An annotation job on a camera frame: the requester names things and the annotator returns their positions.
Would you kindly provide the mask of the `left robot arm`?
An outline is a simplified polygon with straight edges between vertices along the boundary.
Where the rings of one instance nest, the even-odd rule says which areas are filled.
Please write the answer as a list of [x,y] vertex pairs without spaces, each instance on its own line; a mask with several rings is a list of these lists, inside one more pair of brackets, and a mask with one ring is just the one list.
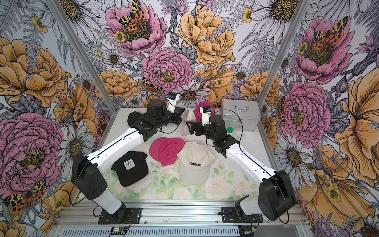
[[73,158],[72,182],[84,196],[99,205],[108,214],[117,213],[123,203],[109,189],[104,173],[120,158],[135,147],[149,140],[170,123],[179,125],[185,108],[176,107],[156,99],[151,101],[146,112],[128,115],[129,129],[103,148],[89,154],[79,153]]

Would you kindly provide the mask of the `plain white cap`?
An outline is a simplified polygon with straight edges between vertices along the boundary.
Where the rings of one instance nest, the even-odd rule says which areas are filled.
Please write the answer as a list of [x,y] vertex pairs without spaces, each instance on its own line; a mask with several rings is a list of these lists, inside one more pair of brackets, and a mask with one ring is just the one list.
[[189,133],[189,129],[188,129],[188,126],[187,126],[187,119],[182,119],[182,133],[181,135],[182,136],[188,136],[190,133]]

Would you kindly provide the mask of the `white Colorado cap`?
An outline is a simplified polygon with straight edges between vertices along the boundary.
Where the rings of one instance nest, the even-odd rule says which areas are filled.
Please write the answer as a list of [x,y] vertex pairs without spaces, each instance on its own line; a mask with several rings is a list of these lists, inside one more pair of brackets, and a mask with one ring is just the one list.
[[207,147],[196,141],[186,142],[177,157],[180,160],[179,178],[183,183],[202,185],[208,180],[215,156]]

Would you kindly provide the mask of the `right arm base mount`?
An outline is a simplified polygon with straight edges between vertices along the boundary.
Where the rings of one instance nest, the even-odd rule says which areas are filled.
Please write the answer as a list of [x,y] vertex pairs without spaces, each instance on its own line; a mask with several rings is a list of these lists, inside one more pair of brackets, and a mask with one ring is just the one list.
[[223,223],[250,223],[259,225],[263,223],[263,216],[261,214],[246,214],[243,207],[247,207],[248,204],[254,202],[255,198],[247,195],[239,199],[234,207],[222,207],[221,211],[217,214],[222,216]]

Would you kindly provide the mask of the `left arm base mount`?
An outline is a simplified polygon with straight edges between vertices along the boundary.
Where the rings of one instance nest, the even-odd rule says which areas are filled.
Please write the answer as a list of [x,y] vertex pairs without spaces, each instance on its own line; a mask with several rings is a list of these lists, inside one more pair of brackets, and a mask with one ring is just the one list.
[[142,208],[126,207],[122,205],[118,211],[114,214],[109,214],[105,210],[102,210],[98,219],[99,225],[111,225],[111,224],[139,224],[141,218]]

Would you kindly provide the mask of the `pink cap front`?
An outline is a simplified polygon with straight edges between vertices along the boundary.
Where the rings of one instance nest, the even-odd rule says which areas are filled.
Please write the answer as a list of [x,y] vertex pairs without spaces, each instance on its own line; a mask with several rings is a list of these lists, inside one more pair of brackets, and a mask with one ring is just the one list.
[[177,154],[183,149],[184,140],[180,138],[161,137],[150,146],[149,155],[162,166],[169,166],[176,162]]

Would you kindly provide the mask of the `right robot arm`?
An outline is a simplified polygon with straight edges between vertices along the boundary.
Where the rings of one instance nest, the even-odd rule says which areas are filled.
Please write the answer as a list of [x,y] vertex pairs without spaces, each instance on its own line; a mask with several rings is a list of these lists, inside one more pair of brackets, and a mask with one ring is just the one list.
[[276,171],[257,160],[237,139],[229,135],[221,115],[211,115],[209,122],[186,122],[191,135],[202,136],[213,141],[213,146],[224,158],[239,165],[259,185],[258,198],[244,197],[236,203],[241,215],[251,215],[254,203],[257,203],[262,214],[271,221],[288,214],[296,205],[294,190],[286,171]]

